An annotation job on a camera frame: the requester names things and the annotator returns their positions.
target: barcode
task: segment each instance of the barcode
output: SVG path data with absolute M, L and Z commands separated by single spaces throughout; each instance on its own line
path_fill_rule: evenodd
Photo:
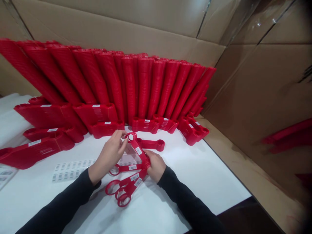
M 33 141 L 31 143 L 28 143 L 28 146 L 33 146 L 33 145 L 36 145 L 36 144 L 39 144 L 41 143 L 41 140 L 37 140 L 37 141 Z
M 136 183 L 134 184 L 134 186 L 137 187 L 137 186 L 141 183 L 141 181 L 142 181 L 142 179 L 141 179 L 141 178 L 138 178 L 137 181 L 136 181 Z
M 129 166 L 129 170 L 135 170 L 137 168 L 136 165 Z
M 131 181 L 134 181 L 134 180 L 135 180 L 136 178 L 138 178 L 138 177 L 139 177 L 139 174 L 137 173 L 137 174 L 131 176 L 131 177 L 130 177 L 130 180 L 131 180 Z

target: barcode label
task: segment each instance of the barcode label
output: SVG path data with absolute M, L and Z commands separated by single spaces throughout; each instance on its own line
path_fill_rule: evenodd
M 136 165 L 129 166 L 129 170 L 135 170 L 137 168 Z
M 47 130 L 47 132 L 55 132 L 57 130 L 58 130 L 58 128 L 50 128 L 49 130 Z
M 140 147 L 136 147 L 136 152 L 137 152 L 138 155 L 142 154 L 142 151 L 141 151 Z
M 138 174 L 138 173 L 135 174 L 135 175 L 133 175 L 133 176 L 131 176 L 131 177 L 130 177 L 130 180 L 131 180 L 131 181 L 134 181 L 136 178 L 139 178 L 139 174 Z
M 135 182 L 134 186 L 138 187 L 139 184 L 141 183 L 142 179 L 138 178 L 137 181 Z
M 31 143 L 28 143 L 28 146 L 33 146 L 33 145 L 36 145 L 36 144 L 39 144 L 41 143 L 41 140 L 37 140 L 37 141 L 33 141 Z

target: red plastic piece in box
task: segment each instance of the red plastic piece in box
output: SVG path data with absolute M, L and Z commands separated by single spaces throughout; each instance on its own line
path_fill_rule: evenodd
M 133 132 L 141 131 L 156 134 L 159 126 L 160 124 L 157 120 L 139 119 L 138 117 L 134 117 L 132 121 Z
M 170 134 L 173 134 L 179 125 L 179 122 L 177 120 L 170 120 L 164 117 L 160 117 L 156 114 L 153 115 L 153 120 L 157 120 L 159 122 L 159 129 L 165 130 Z
M 75 143 L 65 133 L 58 132 L 53 137 L 45 137 L 29 144 L 0 150 L 0 163 L 27 169 L 36 162 L 62 150 L 70 150 Z
M 111 136 L 114 131 L 124 130 L 124 121 L 116 122 L 97 122 L 89 126 L 95 139 L 100 139 L 103 136 Z

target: stacked red plastic part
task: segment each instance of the stacked red plastic part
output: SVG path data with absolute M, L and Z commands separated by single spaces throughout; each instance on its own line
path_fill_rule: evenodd
M 98 103 L 108 104 L 110 100 L 107 93 L 106 83 L 94 57 L 93 50 L 79 49 L 73 50 L 72 53 L 74 54 L 93 93 L 96 94 Z
M 186 82 L 186 79 L 188 78 L 191 68 L 192 68 L 191 63 L 183 62 L 180 64 L 178 75 L 176 77 L 176 81 L 173 86 L 173 89 L 172 89 L 172 92 L 168 101 L 168 105 L 166 108 L 166 112 L 164 115 L 165 118 L 170 119 L 172 112 L 174 110 L 174 107 L 176 106 L 176 103 L 179 99 L 182 88 Z
M 179 122 L 177 120 L 170 120 L 164 117 L 160 117 L 159 115 L 156 114 L 153 115 L 153 120 L 159 123 L 160 130 L 167 131 L 170 134 L 173 134 L 179 125 Z
M 179 66 L 180 66 L 180 61 L 170 60 L 166 64 L 165 78 L 164 78 L 163 86 L 162 86 L 162 95 L 160 98 L 160 103 L 159 103 L 159 107 L 157 111 L 157 114 L 159 116 L 163 116 L 165 114 L 168 100 L 169 100 L 173 85 L 176 80 L 176 75 L 179 70 Z
M 138 59 L 138 75 L 140 82 L 138 117 L 145 119 L 149 105 L 149 59 Z
M 63 132 L 58 132 L 52 137 L 45 137 L 29 144 L 1 149 L 0 163 L 18 169 L 27 169 L 44 158 L 62 150 L 70 150 L 74 146 L 75 143 L 71 138 Z
M 29 46 L 26 47 L 24 51 L 43 71 L 68 102 L 71 104 L 81 102 L 78 93 L 63 75 L 46 48 Z
M 124 79 L 126 83 L 128 124 L 132 126 L 133 117 L 136 116 L 136 85 L 134 78 L 133 59 L 128 56 L 122 58 Z
M 204 75 L 202 76 L 202 78 L 200 79 L 200 81 L 198 82 L 198 84 L 196 85 L 196 87 L 194 88 L 190 96 L 188 97 L 186 103 L 184 104 L 182 111 L 180 113 L 180 117 L 185 116 L 190 111 L 190 109 L 192 108 L 194 103 L 198 100 L 200 95 L 202 95 L 202 93 L 206 90 L 206 88 L 208 88 L 206 86 L 208 85 L 208 82 L 212 78 L 215 71 L 216 71 L 216 68 L 212 68 L 212 67 L 209 67 L 205 71 Z
M 81 131 L 75 126 L 49 129 L 30 128 L 23 133 L 23 136 L 30 141 L 37 141 L 45 137 L 54 137 L 58 132 L 66 133 L 75 143 L 82 142 L 84 139 Z
M 82 75 L 71 50 L 64 45 L 48 45 L 47 47 L 84 102 L 86 104 L 97 104 L 97 101 L 87 81 Z
M 14 107 L 21 116 L 36 128 L 59 128 L 72 125 L 83 135 L 88 131 L 70 103 L 63 105 L 21 104 Z
M 147 113 L 147 118 L 152 119 L 153 115 L 156 113 L 160 95 L 162 92 L 163 76 L 165 72 L 165 63 L 162 61 L 155 61 L 153 68 L 153 78 L 152 78 L 152 89 L 149 99 L 149 110 Z
M 124 102 L 121 84 L 115 67 L 113 55 L 109 52 L 102 52 L 98 55 L 98 61 L 99 65 L 105 68 L 105 73 L 110 81 L 110 88 L 113 91 L 114 104 L 116 107 L 118 118 L 124 121 Z
M 16 42 L 9 39 L 0 40 L 0 53 L 20 72 L 42 95 L 52 104 L 60 104 L 65 100 L 54 86 L 26 57 Z
M 183 86 L 182 92 L 180 94 L 180 97 L 175 105 L 175 108 L 173 110 L 173 113 L 170 117 L 170 119 L 176 120 L 178 119 L 180 112 L 189 97 L 190 93 L 192 92 L 193 88 L 195 87 L 198 80 L 201 78 L 202 73 L 205 71 L 205 67 L 194 64 L 191 68 L 191 71 L 188 75 L 188 78 L 186 80 L 185 85 Z
M 141 131 L 156 134 L 159 126 L 160 124 L 157 120 L 139 119 L 138 117 L 134 117 L 132 121 L 133 132 Z
M 90 128 L 94 138 L 100 139 L 103 136 L 111 136 L 117 129 L 124 130 L 124 121 L 95 122 L 90 125 Z

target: white tabletop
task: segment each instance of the white tabletop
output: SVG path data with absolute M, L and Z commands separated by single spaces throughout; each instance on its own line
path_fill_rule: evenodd
M 250 197 L 250 193 L 219 159 L 204 140 L 194 146 L 186 144 L 180 131 L 169 134 L 159 130 L 156 135 L 138 132 L 146 140 L 165 141 L 159 154 L 181 182 L 186 184 L 210 210 L 218 215 Z M 15 233 L 42 207 L 73 181 L 52 183 L 58 163 L 97 158 L 109 137 L 94 139 L 89 134 L 70 151 L 52 155 L 33 167 L 19 170 L 0 191 L 0 233 Z M 132 173 L 121 173 L 102 179 L 105 187 L 113 179 Z M 100 191 L 80 207 L 63 233 L 185 233 L 191 227 L 166 192 L 149 177 L 133 193 L 130 204 L 117 206 L 115 197 Z

